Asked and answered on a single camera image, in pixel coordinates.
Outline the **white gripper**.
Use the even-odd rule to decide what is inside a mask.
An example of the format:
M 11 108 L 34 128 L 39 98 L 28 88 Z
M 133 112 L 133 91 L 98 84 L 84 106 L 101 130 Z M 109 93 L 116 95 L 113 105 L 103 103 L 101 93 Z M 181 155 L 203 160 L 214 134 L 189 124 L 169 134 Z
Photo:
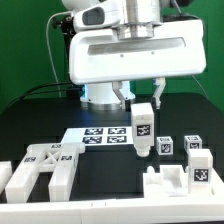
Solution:
M 200 74 L 206 68 L 203 34 L 200 20 L 166 22 L 146 39 L 120 40 L 112 29 L 80 32 L 70 45 L 70 78 L 75 84 L 113 82 L 122 110 L 121 81 L 155 78 L 153 101 L 159 109 L 164 77 Z

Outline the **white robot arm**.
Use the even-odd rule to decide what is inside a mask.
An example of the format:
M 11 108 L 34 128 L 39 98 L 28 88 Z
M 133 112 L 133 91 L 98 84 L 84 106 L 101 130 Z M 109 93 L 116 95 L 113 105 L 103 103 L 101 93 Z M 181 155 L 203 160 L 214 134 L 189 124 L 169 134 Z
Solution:
M 154 107 L 168 77 L 206 67 L 204 24 L 179 13 L 162 16 L 176 0 L 61 0 L 75 35 L 69 47 L 70 80 L 85 87 L 81 102 L 95 109 L 124 108 L 135 99 L 132 80 L 152 79 Z

